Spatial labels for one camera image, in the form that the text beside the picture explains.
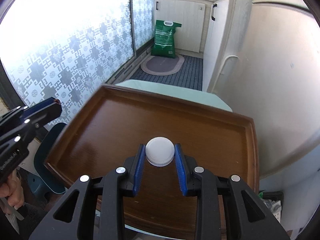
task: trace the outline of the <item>cabinet door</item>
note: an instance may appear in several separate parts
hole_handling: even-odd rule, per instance
[[[181,23],[174,35],[175,48],[199,52],[204,9],[204,3],[155,0],[155,20]]]
[[[234,0],[219,0],[217,6],[212,8],[207,40],[203,53],[203,80],[202,91],[210,92],[217,72],[219,72],[219,55],[223,53],[226,38],[231,22]]]

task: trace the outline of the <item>window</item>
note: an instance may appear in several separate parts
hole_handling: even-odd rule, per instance
[[[0,59],[21,99],[61,101],[48,129],[132,56],[129,0],[16,0],[0,24]]]
[[[136,49],[154,36],[153,5],[154,0],[132,0]]]

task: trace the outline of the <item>white cap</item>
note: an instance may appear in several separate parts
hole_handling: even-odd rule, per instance
[[[154,166],[166,166],[173,160],[174,145],[165,137],[153,138],[146,145],[146,157]]]

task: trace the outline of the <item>green bag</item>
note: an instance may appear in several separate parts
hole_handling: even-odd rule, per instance
[[[155,44],[153,45],[151,55],[176,57],[173,39],[176,27],[181,27],[181,24],[169,21],[156,21]]]

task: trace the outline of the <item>wooden tray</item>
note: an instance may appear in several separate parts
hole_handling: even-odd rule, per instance
[[[258,155],[253,120],[210,106],[103,85],[66,127],[46,166],[69,187],[81,175],[105,175],[157,136],[181,143],[215,175],[238,174],[256,192]],[[125,223],[161,236],[194,239],[196,197],[183,197],[175,162],[145,161],[140,192],[124,198]]]

